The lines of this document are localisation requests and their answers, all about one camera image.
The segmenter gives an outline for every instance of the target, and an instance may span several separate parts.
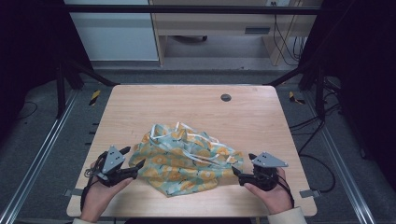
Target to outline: crumpled fabric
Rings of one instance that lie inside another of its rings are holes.
[[[240,151],[180,122],[153,125],[134,147],[130,167],[143,159],[138,174],[167,197],[213,189],[219,177],[235,177],[232,166],[242,170],[243,165]]]

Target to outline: table top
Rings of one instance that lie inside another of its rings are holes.
[[[231,101],[221,100],[229,94]],[[84,172],[98,156],[114,145],[117,149],[140,143],[153,124],[183,122],[198,132],[207,132],[244,155],[244,173],[253,165],[248,153],[266,151],[289,164],[286,178],[305,216],[317,212],[312,197],[301,198],[309,189],[297,150],[291,138],[276,90],[251,85],[119,85],[114,87],[76,189],[88,179]],[[123,168],[133,152],[125,155]],[[67,207],[70,217],[78,217],[79,196],[72,196]],[[265,205],[237,177],[220,178],[212,190],[167,198],[138,177],[112,200],[103,217],[264,217]]]

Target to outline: hand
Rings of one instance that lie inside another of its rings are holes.
[[[286,180],[285,171],[282,168],[277,168],[277,172]],[[289,194],[279,185],[276,185],[276,187],[270,191],[261,190],[249,183],[246,183],[244,186],[265,203],[270,215],[285,212],[292,208]]]
[[[98,178],[95,176],[92,180],[94,183],[85,197],[84,207],[81,211],[79,219],[88,222],[97,222],[99,217],[105,212],[108,204],[113,197],[120,191],[125,189],[132,182],[132,178],[122,180],[120,183],[113,187],[107,187],[97,181]]]

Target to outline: aluminum rail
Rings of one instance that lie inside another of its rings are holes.
[[[304,98],[307,99],[311,112],[316,115],[317,113],[314,107],[315,103],[311,94],[304,92]],[[332,135],[330,134],[326,126],[322,128],[321,134],[322,139],[325,142],[326,148],[328,150],[329,156],[332,160],[332,164],[334,165],[334,169],[337,172],[341,183],[344,186],[346,195],[348,196],[349,201],[352,204],[353,209],[355,210],[359,222],[361,224],[375,224],[373,214],[371,213],[369,206],[364,200],[361,191],[359,190],[359,187],[352,176],[352,173],[349,171],[349,168],[347,168],[347,164],[344,161],[341,153],[339,152],[337,145],[332,140]]]
[[[60,5],[44,4],[44,9],[90,13],[205,13],[205,14],[272,14],[320,15],[342,13],[340,8],[324,7],[240,7],[240,6],[139,6],[139,5]]]
[[[24,176],[17,191],[14,193],[14,196],[12,197],[11,201],[8,203],[6,209],[1,214],[0,216],[1,224],[14,223],[15,219],[17,218],[17,215],[20,212],[21,207],[24,201],[26,200],[30,190],[32,189],[33,184],[35,183],[42,167],[44,166],[44,163],[48,155],[52,151],[53,145],[55,144],[55,141],[58,138],[59,133],[61,132],[67,118],[69,117],[70,111],[73,108],[74,103],[77,99],[77,95],[78,95],[78,91],[72,91],[68,99],[67,108],[64,111],[64,114],[59,119],[55,120],[43,145],[41,146],[40,150],[35,156],[35,160],[31,164],[29,170]]]

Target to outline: white sleeve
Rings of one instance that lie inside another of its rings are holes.
[[[271,224],[306,224],[301,207],[292,208],[288,211],[268,216],[268,221]]]
[[[87,221],[83,221],[83,220],[81,220],[81,219],[75,218],[75,219],[73,220],[73,224],[95,224],[95,223],[87,222]]]

